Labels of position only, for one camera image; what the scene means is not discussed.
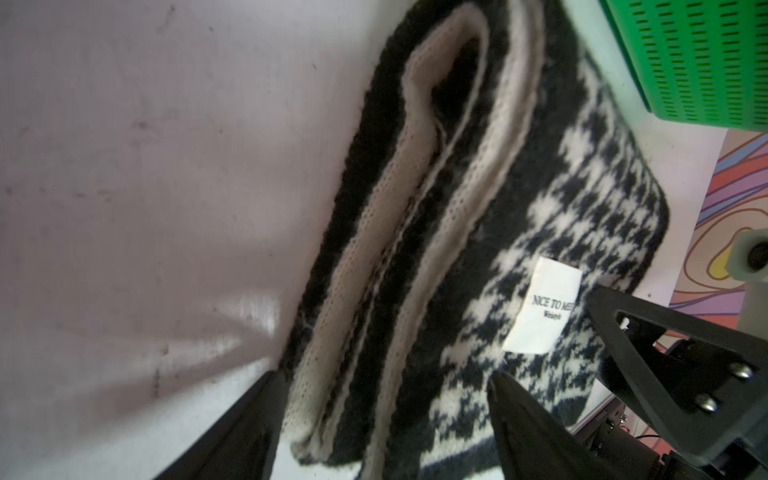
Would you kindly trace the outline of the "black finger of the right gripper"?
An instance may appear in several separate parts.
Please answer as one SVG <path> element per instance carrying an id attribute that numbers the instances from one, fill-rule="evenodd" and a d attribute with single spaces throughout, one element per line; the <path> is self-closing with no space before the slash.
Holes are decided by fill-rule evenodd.
<path id="1" fill-rule="evenodd" d="M 767 465 L 767 343 L 599 286 L 599 381 L 696 466 Z"/>

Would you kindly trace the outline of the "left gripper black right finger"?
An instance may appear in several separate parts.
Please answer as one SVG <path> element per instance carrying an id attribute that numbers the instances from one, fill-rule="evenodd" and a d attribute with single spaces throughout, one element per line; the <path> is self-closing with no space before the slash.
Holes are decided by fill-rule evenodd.
<path id="1" fill-rule="evenodd" d="M 511 375 L 494 372 L 487 398 L 496 449 L 506 479 L 620 479 L 588 453 Z"/>

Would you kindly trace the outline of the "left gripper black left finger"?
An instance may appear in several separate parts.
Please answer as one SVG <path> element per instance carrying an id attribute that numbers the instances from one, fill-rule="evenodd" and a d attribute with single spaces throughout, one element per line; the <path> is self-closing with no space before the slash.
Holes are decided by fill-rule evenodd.
<path id="1" fill-rule="evenodd" d="M 288 382 L 266 372 L 159 479 L 268 479 L 285 413 Z"/>

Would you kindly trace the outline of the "houndstooth black white scarf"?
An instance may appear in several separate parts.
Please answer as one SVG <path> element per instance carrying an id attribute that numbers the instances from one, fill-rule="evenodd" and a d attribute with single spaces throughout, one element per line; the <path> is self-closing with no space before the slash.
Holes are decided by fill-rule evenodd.
<path id="1" fill-rule="evenodd" d="M 661 186 L 559 1 L 418 1 L 388 39 L 280 361 L 301 465 L 466 479 L 499 465 L 486 386 L 563 427 L 604 346 L 582 303 L 539 352 L 540 259 L 630 293 L 669 223 Z"/>

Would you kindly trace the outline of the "green plastic basket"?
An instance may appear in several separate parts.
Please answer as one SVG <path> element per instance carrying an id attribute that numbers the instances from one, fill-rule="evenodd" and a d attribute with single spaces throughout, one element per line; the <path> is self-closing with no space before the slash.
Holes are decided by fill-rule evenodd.
<path id="1" fill-rule="evenodd" d="M 601 6 L 650 113 L 673 122 L 766 132 L 766 0 Z"/>

